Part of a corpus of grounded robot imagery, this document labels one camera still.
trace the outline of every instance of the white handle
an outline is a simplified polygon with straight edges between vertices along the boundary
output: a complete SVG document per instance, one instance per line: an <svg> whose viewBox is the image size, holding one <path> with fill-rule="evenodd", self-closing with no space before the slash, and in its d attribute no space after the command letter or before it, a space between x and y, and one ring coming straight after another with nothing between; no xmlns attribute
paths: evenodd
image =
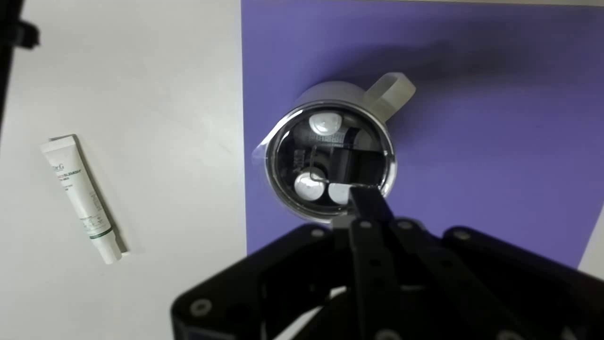
<svg viewBox="0 0 604 340"><path fill-rule="evenodd" d="M400 73L381 76L362 99L362 105L383 125L415 95L415 86Z"/></svg>

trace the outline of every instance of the purple surface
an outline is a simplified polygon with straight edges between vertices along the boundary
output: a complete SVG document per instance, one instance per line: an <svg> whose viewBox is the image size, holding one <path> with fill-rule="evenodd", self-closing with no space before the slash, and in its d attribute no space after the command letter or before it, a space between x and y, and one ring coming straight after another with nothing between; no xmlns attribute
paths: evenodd
<svg viewBox="0 0 604 340"><path fill-rule="evenodd" d="M396 216L470 226L576 267L604 203L604 12L336 0L245 0L249 252L302 224L253 148L323 80L406 73L389 125Z"/></svg>

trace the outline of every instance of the purple paper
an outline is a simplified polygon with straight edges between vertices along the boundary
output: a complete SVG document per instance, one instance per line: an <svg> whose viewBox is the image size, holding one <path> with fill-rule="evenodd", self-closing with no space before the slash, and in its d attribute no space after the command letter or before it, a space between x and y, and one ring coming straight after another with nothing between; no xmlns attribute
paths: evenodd
<svg viewBox="0 0 604 340"><path fill-rule="evenodd" d="M255 146L325 80L406 73L389 124L396 216L470 226L576 267L604 203L604 12L596 8L245 0L247 246L304 220L268 188Z"/></svg>

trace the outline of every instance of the white table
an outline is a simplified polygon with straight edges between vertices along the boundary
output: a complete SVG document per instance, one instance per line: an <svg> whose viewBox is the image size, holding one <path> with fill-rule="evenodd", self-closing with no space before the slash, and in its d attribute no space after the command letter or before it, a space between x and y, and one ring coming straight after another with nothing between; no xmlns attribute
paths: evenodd
<svg viewBox="0 0 604 340"><path fill-rule="evenodd" d="M0 339L172 339L174 297L245 254L240 3L28 0L25 20L42 48L15 56L2 127ZM119 265L40 154L60 135L132 248Z"/></svg>

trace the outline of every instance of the white tube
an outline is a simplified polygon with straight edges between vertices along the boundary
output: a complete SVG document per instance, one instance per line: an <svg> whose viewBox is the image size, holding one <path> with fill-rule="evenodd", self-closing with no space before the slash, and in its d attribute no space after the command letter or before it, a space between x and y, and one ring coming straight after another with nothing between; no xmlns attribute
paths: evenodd
<svg viewBox="0 0 604 340"><path fill-rule="evenodd" d="M51 141L42 146L42 154L51 163L64 193L68 195L79 222L106 265L121 260L113 227L81 163L74 137Z"/></svg>

